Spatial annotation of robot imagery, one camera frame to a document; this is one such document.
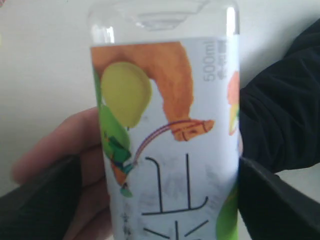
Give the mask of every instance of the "white background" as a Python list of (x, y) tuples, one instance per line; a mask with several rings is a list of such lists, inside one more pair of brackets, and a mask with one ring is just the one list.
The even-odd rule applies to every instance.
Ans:
[[(0, 195), (10, 166), (67, 116), (95, 105), (86, 14), (94, 0), (7, 0), (0, 8)], [(280, 59), (320, 18), (319, 0), (238, 0), (241, 81)], [(320, 165), (281, 177), (320, 201)], [(248, 240), (243, 225), (241, 240)]]

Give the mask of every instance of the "bottle label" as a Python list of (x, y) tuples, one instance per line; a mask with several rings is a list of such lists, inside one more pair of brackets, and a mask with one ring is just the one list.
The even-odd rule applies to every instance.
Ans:
[(91, 49), (116, 240), (236, 240), (238, 36)]

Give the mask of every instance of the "hand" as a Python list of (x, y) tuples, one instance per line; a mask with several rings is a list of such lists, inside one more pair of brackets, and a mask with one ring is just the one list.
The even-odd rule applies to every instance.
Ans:
[(14, 164), (13, 178), (24, 184), (68, 154), (80, 155), (83, 189), (74, 220), (63, 240), (105, 240), (112, 231), (96, 108), (69, 117), (44, 137)]

